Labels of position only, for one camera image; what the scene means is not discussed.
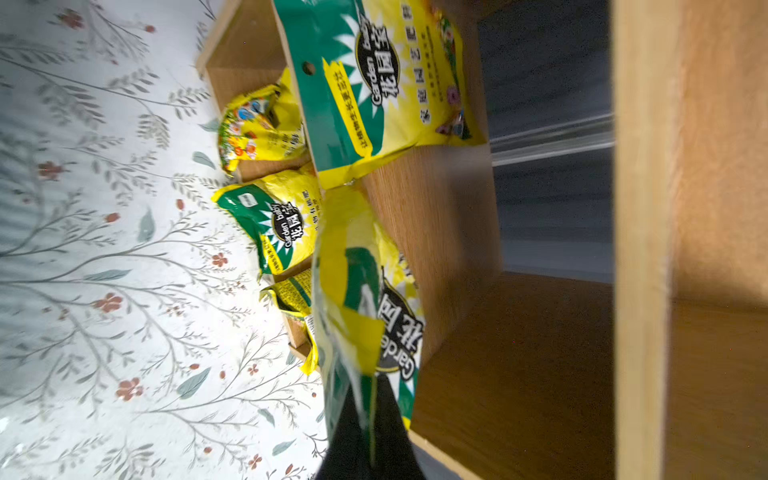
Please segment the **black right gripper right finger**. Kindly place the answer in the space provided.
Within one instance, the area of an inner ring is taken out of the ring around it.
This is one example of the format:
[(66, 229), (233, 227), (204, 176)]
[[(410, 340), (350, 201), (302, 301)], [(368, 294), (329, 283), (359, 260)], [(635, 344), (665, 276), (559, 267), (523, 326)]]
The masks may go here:
[(376, 376), (371, 472), (373, 479), (425, 479), (406, 432), (390, 381), (383, 375)]

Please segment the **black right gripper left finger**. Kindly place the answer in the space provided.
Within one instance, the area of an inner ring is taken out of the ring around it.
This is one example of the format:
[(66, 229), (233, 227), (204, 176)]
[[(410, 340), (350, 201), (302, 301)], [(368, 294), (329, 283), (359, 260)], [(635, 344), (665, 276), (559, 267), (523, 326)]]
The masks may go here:
[(347, 391), (336, 429), (315, 478), (319, 480), (369, 478), (368, 454), (364, 448), (351, 389)]

